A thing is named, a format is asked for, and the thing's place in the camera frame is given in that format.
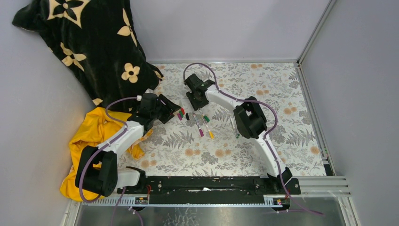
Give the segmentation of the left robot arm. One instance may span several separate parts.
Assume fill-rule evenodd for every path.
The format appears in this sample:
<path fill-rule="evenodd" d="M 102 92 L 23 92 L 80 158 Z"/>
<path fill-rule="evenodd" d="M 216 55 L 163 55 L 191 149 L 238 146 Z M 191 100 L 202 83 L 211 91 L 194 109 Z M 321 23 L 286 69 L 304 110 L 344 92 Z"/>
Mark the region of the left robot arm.
<path fill-rule="evenodd" d="M 84 202 L 84 191 L 96 194 L 91 202 L 110 196 L 115 189 L 128 187 L 139 194 L 145 190 L 145 171 L 127 167 L 118 168 L 123 153 L 153 127 L 155 121 L 163 124 L 171 120 L 181 107 L 164 95 L 145 93 L 134 97 L 139 102 L 137 110 L 126 121 L 117 119 L 122 127 L 113 136 L 97 146 L 86 146 L 80 157 L 75 185 Z"/>

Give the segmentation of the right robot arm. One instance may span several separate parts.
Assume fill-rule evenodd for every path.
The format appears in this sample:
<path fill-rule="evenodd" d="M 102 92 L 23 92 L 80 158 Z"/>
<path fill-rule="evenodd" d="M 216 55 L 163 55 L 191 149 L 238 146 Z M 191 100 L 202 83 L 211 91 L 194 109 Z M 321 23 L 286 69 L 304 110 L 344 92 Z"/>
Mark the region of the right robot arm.
<path fill-rule="evenodd" d="M 234 97 L 219 89 L 214 81 L 202 81 L 195 74 L 185 78 L 184 85 L 190 90 L 186 95 L 195 111 L 213 102 L 233 113 L 240 135 L 249 139 L 264 159 L 267 176 L 271 178 L 271 190 L 276 194 L 286 191 L 292 173 L 280 159 L 268 135 L 267 119 L 261 109 L 261 105 L 267 105 L 255 97 Z"/>

